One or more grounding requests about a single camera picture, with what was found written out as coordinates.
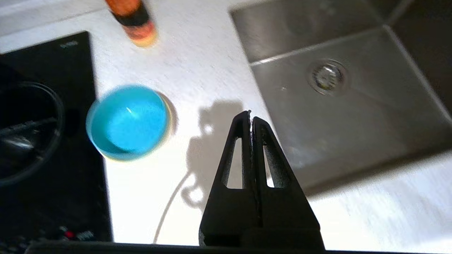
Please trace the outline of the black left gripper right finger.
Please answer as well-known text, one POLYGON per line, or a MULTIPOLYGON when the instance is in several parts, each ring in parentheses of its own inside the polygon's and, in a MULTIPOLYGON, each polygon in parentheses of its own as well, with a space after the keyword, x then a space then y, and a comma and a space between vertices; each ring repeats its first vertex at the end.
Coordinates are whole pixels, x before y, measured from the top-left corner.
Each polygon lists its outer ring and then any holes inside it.
POLYGON ((253 118, 257 239, 266 247, 324 249, 320 224, 270 125, 253 118))

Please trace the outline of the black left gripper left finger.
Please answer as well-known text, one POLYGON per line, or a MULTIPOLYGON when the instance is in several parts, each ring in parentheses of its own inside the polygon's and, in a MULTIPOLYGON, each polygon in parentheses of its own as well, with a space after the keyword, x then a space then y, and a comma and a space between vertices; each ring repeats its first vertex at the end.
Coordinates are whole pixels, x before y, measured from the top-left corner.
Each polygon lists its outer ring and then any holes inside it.
POLYGON ((255 173, 252 167, 250 112, 231 123, 216 176, 199 225, 200 246, 240 246, 242 235, 259 225, 255 173), (227 187, 235 144, 242 140, 242 188, 227 187))

